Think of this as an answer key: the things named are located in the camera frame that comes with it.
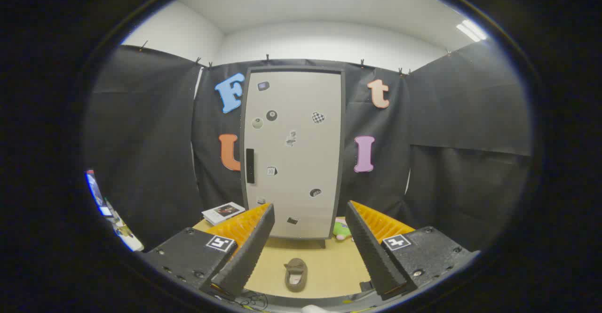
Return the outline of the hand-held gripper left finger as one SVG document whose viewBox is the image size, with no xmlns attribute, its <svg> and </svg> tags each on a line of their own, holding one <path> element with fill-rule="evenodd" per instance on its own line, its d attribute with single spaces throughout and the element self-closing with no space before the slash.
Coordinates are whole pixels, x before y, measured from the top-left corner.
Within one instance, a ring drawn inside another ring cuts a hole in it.
<svg viewBox="0 0 602 313">
<path fill-rule="evenodd" d="M 245 289 L 274 223 L 274 206 L 265 203 L 207 231 L 185 228 L 141 258 L 191 291 L 235 299 Z"/>
</svg>

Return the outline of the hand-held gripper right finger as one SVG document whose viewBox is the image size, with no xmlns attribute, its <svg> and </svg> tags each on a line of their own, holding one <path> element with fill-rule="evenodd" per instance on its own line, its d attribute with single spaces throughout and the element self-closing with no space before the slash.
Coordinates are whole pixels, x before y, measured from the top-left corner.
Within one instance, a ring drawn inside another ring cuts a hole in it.
<svg viewBox="0 0 602 313">
<path fill-rule="evenodd" d="M 414 229 L 355 201 L 347 204 L 346 222 L 384 300 L 435 284 L 479 255 L 432 226 Z"/>
</svg>

